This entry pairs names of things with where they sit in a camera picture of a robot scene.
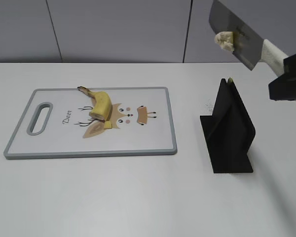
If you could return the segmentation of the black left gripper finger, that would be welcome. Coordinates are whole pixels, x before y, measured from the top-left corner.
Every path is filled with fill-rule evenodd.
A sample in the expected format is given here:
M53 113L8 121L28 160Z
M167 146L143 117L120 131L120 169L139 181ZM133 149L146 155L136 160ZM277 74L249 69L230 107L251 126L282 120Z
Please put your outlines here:
M285 73L268 85L269 98L274 101L296 100L296 73Z

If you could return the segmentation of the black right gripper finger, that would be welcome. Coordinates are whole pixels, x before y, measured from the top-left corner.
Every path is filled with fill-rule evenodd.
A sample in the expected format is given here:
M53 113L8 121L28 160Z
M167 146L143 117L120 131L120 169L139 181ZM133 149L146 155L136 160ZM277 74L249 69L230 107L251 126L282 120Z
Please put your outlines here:
M289 56L283 60L284 74L296 75L296 54Z

